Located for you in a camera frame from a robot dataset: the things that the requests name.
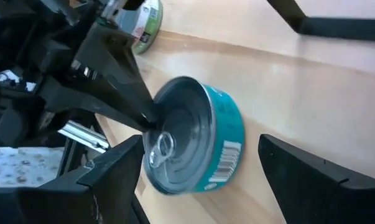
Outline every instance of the tuna can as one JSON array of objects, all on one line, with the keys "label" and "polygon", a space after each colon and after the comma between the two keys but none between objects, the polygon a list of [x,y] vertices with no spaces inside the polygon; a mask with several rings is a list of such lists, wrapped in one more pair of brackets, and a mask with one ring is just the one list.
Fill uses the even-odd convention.
[{"label": "tuna can", "polygon": [[154,97],[159,122],[143,134],[143,166],[166,195],[216,190],[231,180],[243,154],[244,126],[231,97],[178,77]]},{"label": "tuna can", "polygon": [[119,28],[135,37],[132,51],[145,52],[153,43],[162,22],[162,4],[159,0],[146,0],[136,11],[121,10],[116,18]]}]

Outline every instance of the table surface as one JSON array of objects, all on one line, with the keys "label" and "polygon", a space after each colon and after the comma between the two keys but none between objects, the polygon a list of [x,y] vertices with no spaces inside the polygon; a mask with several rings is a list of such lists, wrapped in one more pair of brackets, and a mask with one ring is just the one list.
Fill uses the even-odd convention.
[{"label": "table surface", "polygon": [[[207,194],[167,197],[142,171],[136,194],[153,224],[285,223],[257,153],[268,133],[375,177],[375,43],[300,37],[266,0],[162,0],[164,20],[137,57],[154,95],[182,75],[229,93],[246,128],[236,177]],[[375,17],[375,0],[300,0],[313,16]],[[138,133],[99,117],[112,145]]]}]

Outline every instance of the pull tab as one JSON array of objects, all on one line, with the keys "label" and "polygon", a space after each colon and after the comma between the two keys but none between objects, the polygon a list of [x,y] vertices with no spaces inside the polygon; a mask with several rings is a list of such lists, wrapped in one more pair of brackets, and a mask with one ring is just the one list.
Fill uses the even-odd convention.
[{"label": "pull tab", "polygon": [[158,168],[174,154],[175,141],[169,132],[162,132],[149,156],[150,166]]}]

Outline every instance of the machine part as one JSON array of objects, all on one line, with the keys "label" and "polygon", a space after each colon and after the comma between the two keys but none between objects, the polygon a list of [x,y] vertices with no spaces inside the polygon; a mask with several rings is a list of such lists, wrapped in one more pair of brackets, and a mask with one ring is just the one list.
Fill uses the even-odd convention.
[{"label": "machine part", "polygon": [[231,97],[189,77],[169,81],[154,97],[157,129],[143,134],[144,169],[167,195],[216,190],[231,180],[244,144]]},{"label": "machine part", "polygon": [[145,52],[157,37],[162,22],[162,3],[160,0],[146,0],[137,11],[122,10],[117,18],[118,26],[135,41],[134,54]]},{"label": "machine part", "polygon": [[69,121],[66,126],[58,132],[100,153],[105,153],[109,147],[106,137],[74,121]]},{"label": "machine part", "polygon": [[82,157],[87,153],[86,146],[67,138],[64,145],[62,160],[57,171],[57,177],[81,166]]},{"label": "machine part", "polygon": [[268,134],[259,158],[288,224],[375,224],[375,179]]},{"label": "machine part", "polygon": [[267,0],[298,34],[375,41],[375,19],[308,17],[295,0]]},{"label": "machine part", "polygon": [[[0,139],[7,146],[56,133],[76,109],[140,131],[156,120],[132,54],[133,37],[100,16],[108,1],[85,1],[76,8],[66,3],[0,1],[0,74],[11,70],[16,76],[0,75]],[[87,80],[77,67],[102,78]]]},{"label": "machine part", "polygon": [[0,188],[0,223],[127,224],[143,153],[132,136],[40,187]]}]

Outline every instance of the teal can label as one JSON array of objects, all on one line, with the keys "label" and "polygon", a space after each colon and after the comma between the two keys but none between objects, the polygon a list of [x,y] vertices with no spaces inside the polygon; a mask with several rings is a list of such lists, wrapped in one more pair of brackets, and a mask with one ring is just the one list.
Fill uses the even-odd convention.
[{"label": "teal can label", "polygon": [[244,124],[236,103],[225,92],[204,85],[215,114],[215,143],[208,168],[193,192],[216,190],[227,184],[241,162]]}]

